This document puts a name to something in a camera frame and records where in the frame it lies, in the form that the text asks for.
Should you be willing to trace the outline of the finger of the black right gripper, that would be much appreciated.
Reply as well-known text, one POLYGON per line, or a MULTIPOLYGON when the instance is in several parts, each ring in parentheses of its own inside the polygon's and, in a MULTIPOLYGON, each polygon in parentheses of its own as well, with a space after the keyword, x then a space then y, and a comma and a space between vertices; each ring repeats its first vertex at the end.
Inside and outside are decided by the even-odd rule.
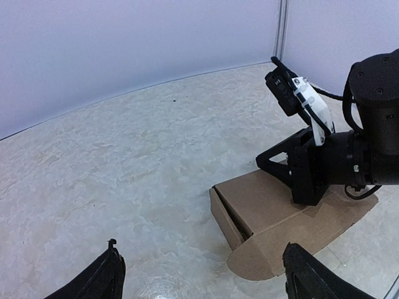
POLYGON ((256 161, 256 164, 259 169, 275 177, 290 189, 294 187, 292 181, 291 169, 286 160, 282 160, 280 162, 275 162, 270 160, 256 161))
POLYGON ((276 164, 288 161, 286 155, 290 156, 297 147, 302 146, 313 137, 311 127, 295 132, 293 135, 287 137, 278 144, 265 150, 256 157, 257 165, 276 164))

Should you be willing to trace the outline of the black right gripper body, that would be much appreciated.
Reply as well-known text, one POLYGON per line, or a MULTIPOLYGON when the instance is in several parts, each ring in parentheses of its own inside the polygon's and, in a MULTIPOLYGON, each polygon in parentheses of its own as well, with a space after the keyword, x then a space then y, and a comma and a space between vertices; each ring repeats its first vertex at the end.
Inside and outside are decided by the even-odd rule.
POLYGON ((292 137, 289 153, 292 198, 318 205, 330 185, 359 192, 371 185, 398 184, 398 51, 351 66, 342 112, 350 130, 329 135, 316 146, 309 130, 292 137))

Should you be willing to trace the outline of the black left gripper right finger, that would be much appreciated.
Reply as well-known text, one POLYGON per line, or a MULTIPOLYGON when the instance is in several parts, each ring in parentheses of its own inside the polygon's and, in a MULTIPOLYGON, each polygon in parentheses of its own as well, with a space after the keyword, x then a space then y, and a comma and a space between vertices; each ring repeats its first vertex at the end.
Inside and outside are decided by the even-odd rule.
POLYGON ((286 293, 292 298, 371 298, 330 271, 297 243, 287 244, 282 255, 286 293))

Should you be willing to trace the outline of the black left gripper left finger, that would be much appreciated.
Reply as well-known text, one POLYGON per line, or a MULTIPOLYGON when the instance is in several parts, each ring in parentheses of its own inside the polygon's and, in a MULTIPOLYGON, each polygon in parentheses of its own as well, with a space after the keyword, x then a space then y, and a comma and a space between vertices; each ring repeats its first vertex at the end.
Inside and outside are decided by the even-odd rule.
POLYGON ((69 283, 48 298, 121 298, 126 275, 124 258, 114 245, 115 239, 108 241, 107 250, 97 257, 87 268, 69 283))

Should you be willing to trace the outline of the brown cardboard box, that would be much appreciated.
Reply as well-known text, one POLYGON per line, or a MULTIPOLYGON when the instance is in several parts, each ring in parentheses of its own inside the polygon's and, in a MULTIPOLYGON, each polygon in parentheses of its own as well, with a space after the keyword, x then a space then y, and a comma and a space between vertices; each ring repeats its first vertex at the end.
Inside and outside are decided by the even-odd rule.
POLYGON ((378 202, 375 195, 351 200, 342 187, 331 186, 317 206, 294 204, 291 190, 262 170, 215 184, 209 197, 211 213, 232 250, 228 268, 252 281, 284 273, 287 244, 298 243, 316 254, 378 202))

